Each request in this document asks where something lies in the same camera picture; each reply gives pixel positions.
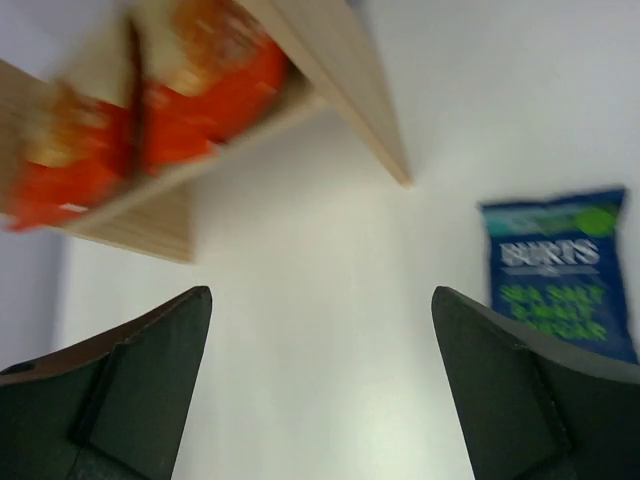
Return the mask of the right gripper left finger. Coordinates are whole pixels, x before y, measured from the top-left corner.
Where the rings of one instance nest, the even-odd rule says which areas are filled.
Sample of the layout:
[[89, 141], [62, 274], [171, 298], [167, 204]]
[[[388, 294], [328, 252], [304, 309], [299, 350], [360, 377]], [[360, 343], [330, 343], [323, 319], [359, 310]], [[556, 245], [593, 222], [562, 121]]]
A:
[[2, 478], [171, 478], [211, 315], [210, 289], [196, 286], [2, 370]]

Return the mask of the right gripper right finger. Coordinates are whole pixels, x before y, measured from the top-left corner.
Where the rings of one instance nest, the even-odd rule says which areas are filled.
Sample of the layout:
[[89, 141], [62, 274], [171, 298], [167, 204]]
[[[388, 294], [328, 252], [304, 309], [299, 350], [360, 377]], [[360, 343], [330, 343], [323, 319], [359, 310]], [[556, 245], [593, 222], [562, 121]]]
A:
[[475, 478], [638, 478], [638, 366], [449, 287], [434, 291], [431, 310]]

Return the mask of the blue Burts sea salt bag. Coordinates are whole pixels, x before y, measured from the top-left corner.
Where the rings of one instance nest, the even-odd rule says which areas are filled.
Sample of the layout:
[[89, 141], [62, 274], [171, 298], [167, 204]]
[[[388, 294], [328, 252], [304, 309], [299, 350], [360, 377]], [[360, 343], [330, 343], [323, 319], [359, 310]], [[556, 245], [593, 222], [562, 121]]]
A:
[[584, 350], [637, 363], [617, 251], [625, 194], [616, 187], [482, 204], [492, 309]]

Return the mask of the cassava chips bag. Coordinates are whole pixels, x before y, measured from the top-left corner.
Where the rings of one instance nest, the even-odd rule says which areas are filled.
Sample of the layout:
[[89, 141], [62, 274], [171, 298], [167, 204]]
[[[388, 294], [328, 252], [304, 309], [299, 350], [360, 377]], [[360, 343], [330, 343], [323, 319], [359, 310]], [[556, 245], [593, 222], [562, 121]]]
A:
[[147, 172], [186, 164], [250, 128], [275, 103], [288, 58], [235, 1], [138, 1]]
[[135, 88], [113, 98], [49, 85], [19, 147], [24, 166], [9, 189], [8, 229], [60, 226], [101, 205], [134, 172]]

